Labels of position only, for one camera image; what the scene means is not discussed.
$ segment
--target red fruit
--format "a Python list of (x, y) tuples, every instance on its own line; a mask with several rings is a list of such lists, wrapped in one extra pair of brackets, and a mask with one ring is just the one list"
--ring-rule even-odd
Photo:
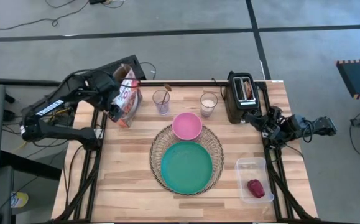
[(264, 188), (258, 180), (250, 180), (247, 183), (247, 188), (256, 198), (261, 198), (265, 195)]

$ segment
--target concrete floor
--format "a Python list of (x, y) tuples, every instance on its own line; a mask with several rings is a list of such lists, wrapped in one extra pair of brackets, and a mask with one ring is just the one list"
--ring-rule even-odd
[[(49, 2), (58, 5), (64, 1)], [(0, 27), (57, 17), (85, 2), (76, 0), (52, 9), (44, 1), (0, 0)], [(259, 27), (360, 24), (357, 0), (253, 0), (252, 5)], [(41, 22), (0, 31), (0, 37), (216, 28), (251, 28), (245, 1), (127, 0), (119, 9), (86, 6), (60, 20), (57, 27)], [(360, 29), (265, 32), (261, 39), (271, 77), (285, 80), (292, 111), (308, 119), (329, 116), (338, 128), (332, 138), (317, 136), (310, 144), (302, 144), (319, 217), (360, 223), (360, 156), (353, 151), (348, 136), (349, 120), (360, 112), (360, 100), (350, 97), (335, 67), (335, 60), (360, 58)], [(140, 62), (153, 63), (157, 79), (226, 78), (230, 70), (263, 78), (252, 33), (0, 42), (0, 78), (62, 80), (74, 70), (98, 67), (131, 54)], [(151, 78), (150, 67), (144, 68)], [(7, 91), (18, 99), (8, 107), (19, 111), (52, 89), (8, 87)], [(353, 133), (360, 150), (360, 128)], [(18, 136), (4, 133), (2, 148), (11, 151), (21, 142)], [(33, 159), (49, 161), (63, 148), (43, 151)], [(35, 150), (27, 146), (16, 153), (26, 156)], [(61, 167), (63, 156), (53, 164)], [(28, 178), (16, 174), (16, 186)], [(18, 223), (48, 220), (57, 184), (43, 179), (30, 184), (25, 191), (40, 203), (30, 203), (28, 211), (17, 216)]]

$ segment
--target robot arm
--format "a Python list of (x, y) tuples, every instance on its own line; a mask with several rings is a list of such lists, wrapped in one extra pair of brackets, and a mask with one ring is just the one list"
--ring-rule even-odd
[(244, 119), (263, 134), (271, 147), (281, 148), (287, 142), (298, 138), (307, 138), (314, 134), (333, 136), (337, 132), (335, 124), (328, 117), (321, 117), (312, 122), (298, 114), (285, 118), (282, 116), (282, 110), (276, 106), (271, 106), (264, 116), (245, 114)]
[(55, 91), (22, 110), (22, 138), (28, 142), (43, 138), (71, 139), (81, 142), (85, 149), (94, 149), (96, 144), (98, 146), (101, 143), (93, 128), (50, 126), (41, 118), (52, 111), (71, 107), (84, 100), (97, 110), (105, 111), (116, 122), (121, 117), (122, 110), (117, 105), (112, 105), (112, 100), (118, 96), (120, 86), (119, 81), (103, 70), (79, 70), (69, 74)]

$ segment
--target plastic container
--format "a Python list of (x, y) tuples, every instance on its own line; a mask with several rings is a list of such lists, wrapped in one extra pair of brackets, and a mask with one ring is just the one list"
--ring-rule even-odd
[[(267, 169), (265, 168), (265, 159), (262, 157), (240, 158), (235, 164), (236, 177), (238, 186), (241, 191), (241, 200), (246, 203), (263, 203), (271, 202), (274, 195), (271, 192), (268, 183)], [(265, 195), (261, 198), (255, 198), (247, 188), (250, 180), (260, 181)]]

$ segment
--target green plate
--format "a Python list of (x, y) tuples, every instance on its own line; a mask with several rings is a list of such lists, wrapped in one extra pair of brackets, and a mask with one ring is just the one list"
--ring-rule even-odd
[(163, 155), (161, 173), (165, 183), (180, 194), (194, 194), (210, 180), (213, 163), (206, 149), (196, 142), (172, 145)]

